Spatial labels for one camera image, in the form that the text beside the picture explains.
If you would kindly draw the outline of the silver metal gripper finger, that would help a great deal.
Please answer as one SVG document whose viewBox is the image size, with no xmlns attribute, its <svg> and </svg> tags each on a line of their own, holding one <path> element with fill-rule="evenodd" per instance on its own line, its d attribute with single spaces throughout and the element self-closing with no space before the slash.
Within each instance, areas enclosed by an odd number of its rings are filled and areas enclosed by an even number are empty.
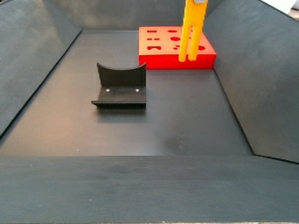
<svg viewBox="0 0 299 224">
<path fill-rule="evenodd" d="M 193 0 L 193 2 L 195 2 L 196 4 L 203 4 L 203 3 L 207 2 L 207 0 Z"/>
</svg>

